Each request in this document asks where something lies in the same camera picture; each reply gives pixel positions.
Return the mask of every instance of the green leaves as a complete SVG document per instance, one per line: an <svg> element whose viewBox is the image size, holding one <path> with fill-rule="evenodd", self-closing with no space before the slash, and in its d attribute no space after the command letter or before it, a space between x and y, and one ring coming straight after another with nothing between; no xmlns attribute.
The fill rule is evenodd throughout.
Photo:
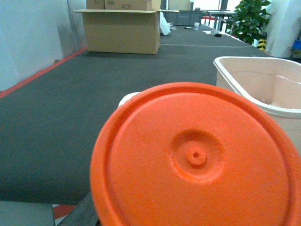
<svg viewBox="0 0 301 226"><path fill-rule="evenodd" d="M269 5L268 0L242 0L235 7L237 15L233 34L240 40L252 44L254 39L260 39L262 27L267 25L270 16L264 6Z"/></svg>

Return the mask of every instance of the orange lid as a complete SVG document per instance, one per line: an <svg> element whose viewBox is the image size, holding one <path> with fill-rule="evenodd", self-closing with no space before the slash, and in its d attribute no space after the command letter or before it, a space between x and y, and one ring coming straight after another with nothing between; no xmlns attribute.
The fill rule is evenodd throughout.
<svg viewBox="0 0 301 226"><path fill-rule="evenodd" d="M222 88L148 89L104 125L91 161L104 226L300 226L301 161L282 129Z"/></svg>

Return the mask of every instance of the white plastic bin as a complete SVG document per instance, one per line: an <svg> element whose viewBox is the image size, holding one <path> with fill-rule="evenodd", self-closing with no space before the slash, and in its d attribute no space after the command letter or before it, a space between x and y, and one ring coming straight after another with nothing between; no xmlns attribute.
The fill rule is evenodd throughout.
<svg viewBox="0 0 301 226"><path fill-rule="evenodd" d="M301 154L301 64L272 57L214 60L216 86L258 105L287 133Z"/></svg>

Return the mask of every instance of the yellow and black striped pole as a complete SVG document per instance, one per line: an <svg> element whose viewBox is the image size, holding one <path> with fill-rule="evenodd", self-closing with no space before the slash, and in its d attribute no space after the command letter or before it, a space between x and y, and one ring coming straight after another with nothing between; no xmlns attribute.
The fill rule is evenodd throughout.
<svg viewBox="0 0 301 226"><path fill-rule="evenodd" d="M259 40L259 43L257 45L257 48L265 51L265 48L267 47L267 38L268 38L268 34L266 32L264 32L261 36L261 39Z"/></svg>

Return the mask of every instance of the red floor stripe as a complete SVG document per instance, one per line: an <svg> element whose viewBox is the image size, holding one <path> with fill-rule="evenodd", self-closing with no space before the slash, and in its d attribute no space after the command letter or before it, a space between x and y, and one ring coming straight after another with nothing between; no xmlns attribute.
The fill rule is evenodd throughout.
<svg viewBox="0 0 301 226"><path fill-rule="evenodd" d="M59 219L63 216L68 215L69 213L74 210L76 206L70 206L70 205L59 205L53 208L53 217L54 219Z"/></svg>
<svg viewBox="0 0 301 226"><path fill-rule="evenodd" d="M27 78L27 79L19 82L18 84L14 85L14 86L12 86L12 87L4 90L4 91L0 91L0 98L6 96L7 94L10 94L11 92L17 90L18 88L22 87L23 85L27 84L28 82L31 82L32 80L34 80L34 79L38 78L39 76L45 74L46 72L50 71L51 69L55 68L56 66L58 66L58 65L64 63L65 61L71 59L72 57L75 57L77 54L85 51L86 49L87 48L84 47L81 50L79 50L79 51L71 54L70 56L68 56L68 57L66 57L66 58L58 61L57 63L55 63L55 64L53 64L53 65L51 65L51 66L49 66L49 67L47 67L45 69L42 69L42 70L38 71L37 73L35 73L32 76L30 76L29 78Z"/></svg>

